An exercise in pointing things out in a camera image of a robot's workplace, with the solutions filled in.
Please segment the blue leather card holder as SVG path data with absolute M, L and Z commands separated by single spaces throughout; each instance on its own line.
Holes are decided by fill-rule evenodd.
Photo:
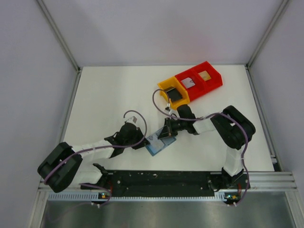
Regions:
M 164 139 L 158 139 L 158 136 L 160 135 L 162 131 L 162 128 L 148 136 L 147 140 L 150 144 L 146 145 L 145 148 L 150 153 L 151 156 L 155 156 L 162 150 L 166 149 L 168 146 L 170 146 L 172 143 L 176 141 L 175 137 L 169 137 Z

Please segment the silver credit card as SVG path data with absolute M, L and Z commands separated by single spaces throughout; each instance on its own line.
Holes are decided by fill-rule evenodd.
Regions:
M 154 152 L 158 152 L 164 147 L 164 143 L 158 139 L 158 136 L 156 134 L 149 136 L 148 140 L 151 143 L 150 148 Z

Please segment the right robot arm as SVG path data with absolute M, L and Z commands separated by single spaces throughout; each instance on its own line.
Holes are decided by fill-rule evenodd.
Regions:
M 179 117 L 167 117 L 158 139 L 172 138 L 179 131 L 186 130 L 193 135 L 217 131 L 227 145 L 226 160 L 221 169 L 221 178 L 212 181 L 213 187 L 231 188 L 237 185 L 243 175 L 244 154 L 248 143 L 256 133 L 255 126 L 234 106 L 230 105 L 221 113 L 214 114 L 203 120 L 198 120 L 191 108 L 184 104 L 177 108 Z

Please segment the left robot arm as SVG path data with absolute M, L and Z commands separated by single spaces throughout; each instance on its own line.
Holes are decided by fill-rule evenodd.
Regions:
M 109 172 L 100 161 L 115 158 L 127 148 L 145 147 L 149 144 L 146 134 L 146 130 L 141 131 L 133 119 L 129 119 L 120 131 L 98 142 L 78 146 L 61 142 L 38 166 L 38 174 L 55 193 L 76 185 L 105 187 Z

